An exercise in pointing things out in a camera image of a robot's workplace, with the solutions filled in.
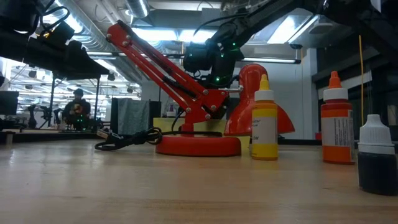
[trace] metal rod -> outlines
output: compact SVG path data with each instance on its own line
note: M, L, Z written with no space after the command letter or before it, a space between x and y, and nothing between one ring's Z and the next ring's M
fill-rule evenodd
M49 108L51 112L52 112L52 103L54 101L54 90L55 90L55 75L52 74L51 97L50 97L50 108ZM51 126L51 119L52 115L50 115L48 127Z
M240 93L243 91L243 86L239 86L238 88L222 88L220 90L225 90L228 93Z
M97 92L95 95L95 111L94 111L94 120L97 120L97 107L98 107L98 93L100 92L100 79L97 81Z

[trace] black power cord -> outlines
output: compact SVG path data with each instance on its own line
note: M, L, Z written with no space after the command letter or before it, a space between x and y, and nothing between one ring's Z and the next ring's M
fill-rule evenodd
M46 5L46 7L44 8L44 13L42 13L42 14L39 16L39 17L40 17L40 24L41 24L42 27L43 27L43 31L40 33L40 36L41 36L41 37L43 37L44 34L45 34L46 32L51 33L51 30L52 30L54 27L56 27L57 25L59 25L61 22L65 21L65 20L68 18L68 16L70 15L69 9L66 8L65 6L58 6L58 7L55 7L55 8L53 8L53 9L47 11L47 10L51 7L51 5L52 5L54 2L55 2L55 0L51 0L51 1ZM44 25L44 22L43 22L43 17L44 17L44 16L53 14L53 13L55 13L56 11L62 10L62 9L65 9L65 10L67 11L66 15L64 15L61 19L57 20L56 22L54 22L53 24L49 25L48 27L47 27L46 25Z
M132 144L139 145L148 142L152 145L157 145L162 142L162 137L165 135L175 135L175 134L198 134L198 135L205 135L211 137L223 137L223 133L217 131L174 131L174 126L181 114L184 112L181 111L175 117L173 124L172 124L172 131L162 132L160 128L150 128L146 131L139 131L132 136L128 136L123 138L117 134L112 132L106 133L102 130L97 132L97 135L106 138L105 142L101 142L94 145L94 148L97 150L102 151L114 151L121 149L126 146L130 146Z
M202 27L204 27L204 26L207 25L207 24L211 24L212 22L222 21L222 20L225 20L225 19L232 19L232 18L245 17L245 16L247 16L248 14L249 14L249 13L240 13L240 14L235 14L235 15L231 15L231 16L224 16L224 17L220 17L220 18L217 18L217 19L209 20L209 21L207 21L207 22L201 24L201 25L194 31L193 35L195 35Z

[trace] yellow paint bottle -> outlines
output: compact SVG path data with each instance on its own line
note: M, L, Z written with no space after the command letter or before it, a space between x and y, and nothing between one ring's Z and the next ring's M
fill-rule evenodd
M273 161L278 159L278 106L274 91L269 89L267 75L261 76L260 89L254 95L256 104L252 111L253 159Z

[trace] fluorescent light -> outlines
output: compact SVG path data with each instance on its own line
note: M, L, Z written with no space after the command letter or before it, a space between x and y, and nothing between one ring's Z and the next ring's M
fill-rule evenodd
M63 80L61 80L59 78L56 78L55 81L59 82L60 84L70 85L70 83L68 83L67 81L65 81L65 80L63 81Z
M26 92L26 91L20 91L20 95L22 96L47 96L50 97L51 93L34 93L34 92ZM59 97L59 96L73 96L73 93L54 93L54 97ZM105 100L106 95L98 95L99 100ZM114 95L114 98L138 98L136 93L133 93L131 95ZM84 99L89 100L89 99L95 99L95 94L93 95L84 95Z
M286 43L295 32L294 19L291 16L286 17L286 19L279 25L275 30L274 34L267 41L268 44L284 44Z
M314 16L305 26L303 26L299 31L296 32L296 34L294 34L294 36L292 38L290 38L288 40L288 43L292 43L293 41L295 41L298 37L300 37L300 35L302 35L304 33L305 30L307 30L315 21L317 21L319 18L318 15Z
M278 58L244 58L242 62L295 63L296 60Z
M139 29L132 28L140 38L146 41L177 40L174 30L170 29Z
M111 52L87 52L87 55L94 55L94 56L112 56Z
M199 30L195 36L193 36L194 30L183 30L178 37L178 40L184 42L196 42L204 43L207 39L211 38L216 32L209 30Z

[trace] black cable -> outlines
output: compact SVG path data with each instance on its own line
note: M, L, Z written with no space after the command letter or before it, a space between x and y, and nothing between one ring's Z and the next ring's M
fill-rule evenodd
M172 132L174 131L175 123L176 123L177 120L180 118L180 116L181 116L182 113L184 113L183 110L181 110L181 112L179 112L178 115L176 115L176 117L175 117L175 119L174 119L174 121L173 121L173 124L172 124Z
M199 73L199 75L195 75L196 74L196 72L193 74L193 77L194 78L200 78L201 77L201 73L200 73L200 70L198 70L198 73Z
M102 151L114 151L132 144L144 144L148 142L152 145L157 145L162 141L162 136L171 134L202 134L207 136L222 137L223 134L214 131L169 131L162 133L160 128L150 128L146 131L139 131L126 139L120 138L117 135L110 135L105 142L94 145L94 148Z
M231 16L224 16L224 17L220 17L220 18L217 18L217 19L209 20L209 21L207 21L207 22L201 24L201 25L194 31L193 35L195 35L202 27L204 27L204 26L207 25L207 24L211 24L212 22L222 21L222 20L225 20L225 19L232 19L232 18L245 17L245 16L247 16L248 14L249 14L249 13L240 13L240 14L235 14L235 15L231 15Z
M57 25L59 25L61 22L65 21L65 20L68 18L68 16L70 15L69 9L66 8L65 6L55 7L55 8L53 8L53 9L47 11L47 10L51 7L51 5L52 5L54 2L55 2L55 0L51 0L51 1L44 7L44 13L41 14L39 11L37 12L38 14L40 14L40 16L39 16L39 17L40 17L40 24L41 24L41 26L43 27L43 31L40 33L40 36L41 36L41 37L43 37L43 35L44 35L46 32L51 33L51 29L53 29L54 27L56 27ZM49 25L48 27L47 27L46 25L44 25L44 22L43 22L43 17L44 17L44 16L53 14L53 13L55 13L56 11L59 11L59 10L62 10L62 9L65 9L65 10L67 11L67 14L66 14L66 15L64 15L61 19L57 20L56 22L54 22L53 24Z

